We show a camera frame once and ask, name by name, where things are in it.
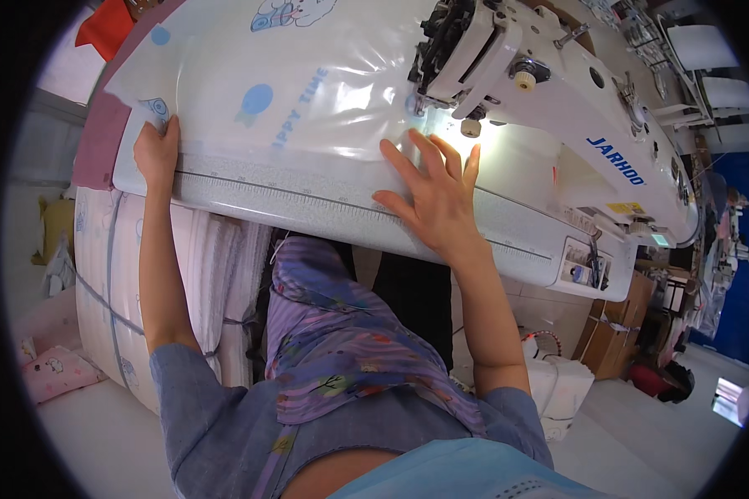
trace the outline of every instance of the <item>purple patterned apron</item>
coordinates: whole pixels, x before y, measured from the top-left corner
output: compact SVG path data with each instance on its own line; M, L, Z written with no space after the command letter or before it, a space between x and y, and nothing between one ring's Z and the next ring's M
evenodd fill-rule
M278 422L252 496L269 498L300 424L357 398L409 385L485 437L478 404L449 379L439 354L376 294L351 280L328 243L290 237L272 269L266 378L280 384Z

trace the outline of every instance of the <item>stack of folded fabric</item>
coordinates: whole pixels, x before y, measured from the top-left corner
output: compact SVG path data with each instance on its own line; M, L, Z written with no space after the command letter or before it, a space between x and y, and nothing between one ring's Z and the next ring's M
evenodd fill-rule
M257 298L269 227L177 205L171 205L170 213L197 342L218 379L229 385L249 383L241 324ZM143 218L141 196L78 189L77 312L92 361L158 413L139 297ZM237 328L229 330L228 325Z

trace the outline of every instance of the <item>blue wall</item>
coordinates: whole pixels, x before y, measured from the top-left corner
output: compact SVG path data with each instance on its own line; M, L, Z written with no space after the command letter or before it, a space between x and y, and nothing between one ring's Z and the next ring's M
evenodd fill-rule
M720 159L713 156L712 160L718 160L713 168L727 179L727 185L734 186L749 199L749 153L731 153ZM739 218L739 231L746 236L749 245L749 208ZM694 332L689 340L712 346L720 354L749 364L749 262L738 264L732 287L727 291L716 337L711 341Z

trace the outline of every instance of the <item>jarhoo logo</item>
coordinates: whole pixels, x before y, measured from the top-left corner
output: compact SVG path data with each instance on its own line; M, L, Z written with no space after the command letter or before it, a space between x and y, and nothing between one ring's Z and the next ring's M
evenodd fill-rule
M629 165L627 161L624 161L624 157L620 155L619 153L613 153L608 154L611 151L613 151L612 145L602 145L605 144L605 139L597 139L595 141L592 141L591 139L586 138L588 143L592 146L594 146L597 149L600 149L602 151L602 155L610 160L611 163L613 163L613 166L619 169L621 173L624 174L624 176L627 177L627 180L629 180L629 183L632 185L642 185L644 183L644 179L640 178L638 172L632 169L632 166Z

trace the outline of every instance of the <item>yellow sticker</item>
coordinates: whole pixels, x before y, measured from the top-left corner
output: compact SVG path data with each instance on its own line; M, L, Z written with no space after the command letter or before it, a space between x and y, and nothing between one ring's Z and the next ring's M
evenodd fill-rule
M646 212L638 203L607 203L606 206L620 215L644 215Z

